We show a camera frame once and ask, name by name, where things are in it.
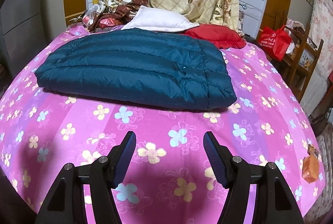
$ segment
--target pink floral bed sheet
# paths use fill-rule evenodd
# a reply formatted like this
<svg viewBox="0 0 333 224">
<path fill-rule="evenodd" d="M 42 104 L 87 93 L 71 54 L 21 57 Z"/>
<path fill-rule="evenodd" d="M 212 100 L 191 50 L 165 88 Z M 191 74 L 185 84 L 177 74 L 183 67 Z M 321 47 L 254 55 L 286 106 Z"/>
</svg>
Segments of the pink floral bed sheet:
<svg viewBox="0 0 333 224">
<path fill-rule="evenodd" d="M 220 144 L 249 163 L 275 162 L 306 214 L 325 186 L 322 162 L 316 182 L 308 184 L 301 176 L 308 144 L 318 145 L 302 108 L 260 49 L 248 44 L 222 51 L 238 97 L 225 111 L 161 111 L 39 88 L 34 71 L 47 55 L 88 34 L 79 26 L 58 36 L 0 101 L 1 167 L 33 210 L 38 212 L 65 163 L 90 164 L 131 130 L 137 148 L 124 182 L 113 191 L 122 222 L 214 224 L 227 190 L 216 182 L 203 148 L 204 133 L 212 131 Z M 91 224 L 89 186 L 84 189 Z M 251 223 L 254 199 L 251 186 L 244 223 Z"/>
</svg>

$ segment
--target folded jacket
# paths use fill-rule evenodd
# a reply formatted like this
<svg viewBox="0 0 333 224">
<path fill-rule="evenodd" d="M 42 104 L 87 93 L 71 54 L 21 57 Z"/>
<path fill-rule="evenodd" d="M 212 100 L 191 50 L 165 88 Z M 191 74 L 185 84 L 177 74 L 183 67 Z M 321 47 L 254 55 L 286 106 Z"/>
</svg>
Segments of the folded jacket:
<svg viewBox="0 0 333 224">
<path fill-rule="evenodd" d="M 166 108 L 207 110 L 236 101 L 221 52 L 172 33 L 128 29 L 72 40 L 35 75 L 51 91 Z"/>
</svg>

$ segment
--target red shopping bag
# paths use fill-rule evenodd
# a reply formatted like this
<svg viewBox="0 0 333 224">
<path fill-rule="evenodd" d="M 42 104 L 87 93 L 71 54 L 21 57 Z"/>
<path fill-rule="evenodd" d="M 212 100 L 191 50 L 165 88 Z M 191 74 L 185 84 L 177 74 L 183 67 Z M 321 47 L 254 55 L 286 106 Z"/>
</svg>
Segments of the red shopping bag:
<svg viewBox="0 0 333 224">
<path fill-rule="evenodd" d="M 290 45 L 291 37 L 284 31 L 284 25 L 274 31 L 269 27 L 264 27 L 259 39 L 262 50 L 272 59 L 281 61 Z"/>
</svg>

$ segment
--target white pillow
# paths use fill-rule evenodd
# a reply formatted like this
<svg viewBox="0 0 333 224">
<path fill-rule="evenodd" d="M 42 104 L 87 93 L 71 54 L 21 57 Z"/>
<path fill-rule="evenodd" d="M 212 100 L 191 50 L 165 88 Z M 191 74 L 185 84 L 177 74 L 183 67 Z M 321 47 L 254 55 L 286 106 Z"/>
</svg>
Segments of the white pillow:
<svg viewBox="0 0 333 224">
<path fill-rule="evenodd" d="M 133 20 L 122 27 L 122 30 L 139 28 L 160 32 L 180 32 L 196 26 L 199 24 L 191 23 L 179 13 L 141 6 Z"/>
</svg>

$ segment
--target red ruffled pillow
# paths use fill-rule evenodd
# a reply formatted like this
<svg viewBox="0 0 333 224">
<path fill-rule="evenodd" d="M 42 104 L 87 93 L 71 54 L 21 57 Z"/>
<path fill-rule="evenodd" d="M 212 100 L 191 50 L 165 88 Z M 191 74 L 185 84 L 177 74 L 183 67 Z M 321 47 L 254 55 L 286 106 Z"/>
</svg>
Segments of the red ruffled pillow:
<svg viewBox="0 0 333 224">
<path fill-rule="evenodd" d="M 241 49 L 246 45 L 246 41 L 242 40 L 236 31 L 223 25 L 201 24 L 182 34 L 200 40 L 208 40 L 219 49 L 229 47 Z"/>
</svg>

